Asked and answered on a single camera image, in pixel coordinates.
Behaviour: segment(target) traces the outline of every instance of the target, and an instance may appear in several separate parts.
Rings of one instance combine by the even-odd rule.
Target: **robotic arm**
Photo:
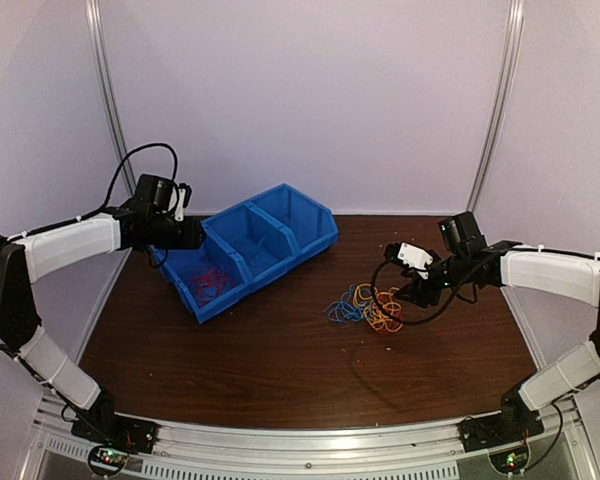
[[[134,248],[197,249],[205,239],[200,222],[184,215],[191,188],[142,175],[120,207],[108,207],[49,228],[0,235],[0,349],[51,387],[76,413],[74,435],[151,452],[156,425],[115,415],[113,396],[82,371],[45,331],[31,284],[94,255]]]
[[[598,308],[597,328],[588,340],[507,392],[501,413],[460,426],[466,451],[518,441],[527,430],[542,433],[539,409],[600,378],[600,253],[589,256],[508,241],[487,246],[470,212],[440,222],[439,228],[452,253],[446,259],[406,243],[387,247],[383,263],[401,266],[411,278],[395,298],[427,307],[438,304],[443,289],[451,288],[453,297],[462,285],[473,284],[532,288]]]

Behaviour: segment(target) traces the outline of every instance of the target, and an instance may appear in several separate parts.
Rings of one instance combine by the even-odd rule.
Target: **white wall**
[[[0,1],[0,233],[91,210],[114,168],[84,1]],[[74,358],[120,260],[92,259],[34,288],[46,327]],[[0,354],[0,479],[14,475],[40,396]]]
[[[600,1],[528,1],[515,83],[478,218],[491,241],[600,250]],[[517,298],[547,362],[595,328],[594,309]],[[600,382],[578,396],[600,463]]]
[[[172,143],[192,211],[288,182],[338,213],[450,213],[478,168],[508,8],[121,0],[102,18],[129,148]]]

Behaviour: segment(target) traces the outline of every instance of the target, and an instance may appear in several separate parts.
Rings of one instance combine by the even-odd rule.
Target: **vertical metal post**
[[[87,24],[89,27],[89,34],[91,36],[93,54],[95,58],[96,70],[98,72],[98,79],[100,81],[100,91],[102,93],[102,100],[104,102],[107,123],[109,125],[109,131],[111,133],[111,139],[113,140],[114,148],[118,155],[118,161],[122,162],[122,159],[125,157],[128,150],[124,141],[122,124],[120,122],[120,114],[118,113],[118,107],[116,106],[116,101],[113,94],[113,84],[111,82],[111,73],[109,71],[109,62],[107,60],[107,52],[104,43],[102,20],[100,18],[100,4],[98,0],[86,0],[86,8]],[[135,190],[136,179],[133,169],[129,163],[123,167],[122,173],[128,193],[129,195],[132,195]]]
[[[476,172],[476,178],[471,190],[471,196],[467,204],[467,210],[473,211],[478,205],[480,196],[484,189],[485,180],[493,154],[498,142],[498,136],[504,120],[504,110],[506,107],[513,77],[518,63],[518,54],[520,52],[520,42],[522,40],[522,29],[524,25],[524,0],[511,0],[509,8],[509,20],[507,23],[507,33],[504,43],[504,52],[502,54],[502,64],[500,65],[500,78],[498,79],[498,88],[496,98],[491,112],[491,121],[487,130],[480,166]]]

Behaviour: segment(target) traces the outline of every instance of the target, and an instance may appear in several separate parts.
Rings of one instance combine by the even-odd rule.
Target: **dark wood surface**
[[[210,425],[374,426],[495,410],[535,371],[498,289],[391,336],[323,312],[349,285],[368,282],[386,243],[444,254],[437,220],[338,217],[340,240],[330,250],[204,325],[146,256],[132,254],[82,367],[121,412]],[[389,266],[379,286],[403,282]],[[413,306],[404,314],[424,315]]]

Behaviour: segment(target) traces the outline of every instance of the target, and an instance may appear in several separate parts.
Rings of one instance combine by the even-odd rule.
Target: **blue storage tray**
[[[172,250],[160,271],[204,323],[338,240],[331,211],[280,185],[202,222],[199,250]],[[155,250],[158,261],[164,252]],[[218,282],[209,282],[209,275]]]

